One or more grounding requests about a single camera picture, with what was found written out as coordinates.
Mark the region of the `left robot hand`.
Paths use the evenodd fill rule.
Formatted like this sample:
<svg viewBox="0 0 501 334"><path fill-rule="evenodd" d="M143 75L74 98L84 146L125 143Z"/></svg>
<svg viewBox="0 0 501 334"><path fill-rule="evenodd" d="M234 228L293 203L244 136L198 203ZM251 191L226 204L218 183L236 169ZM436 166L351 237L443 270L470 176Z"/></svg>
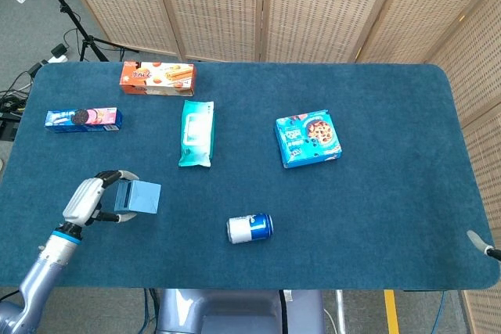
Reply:
<svg viewBox="0 0 501 334"><path fill-rule="evenodd" d="M102 171L85 179L75 190L63 211L64 222L56 229L76 239L81 239L83 227L94 221L121 223L130 221L136 214L112 214L101 211L100 200L104 191L119 180L134 181L139 177L130 171Z"/></svg>

